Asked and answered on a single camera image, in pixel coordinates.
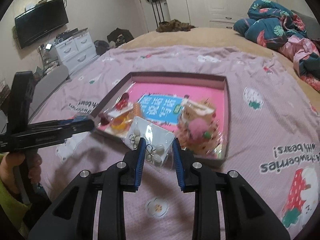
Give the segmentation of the person's left hand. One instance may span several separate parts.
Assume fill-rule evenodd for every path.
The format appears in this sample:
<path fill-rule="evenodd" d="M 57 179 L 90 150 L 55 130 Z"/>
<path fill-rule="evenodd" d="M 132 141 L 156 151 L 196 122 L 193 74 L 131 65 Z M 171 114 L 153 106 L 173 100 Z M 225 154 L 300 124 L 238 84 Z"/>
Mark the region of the person's left hand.
<path fill-rule="evenodd" d="M 24 162 L 25 154 L 21 152 L 6 153 L 1 160 L 1 181 L 6 189 L 12 194 L 19 194 L 15 170 Z M 35 153 L 30 160 L 28 178 L 32 184 L 39 183 L 41 180 L 42 158 Z"/>

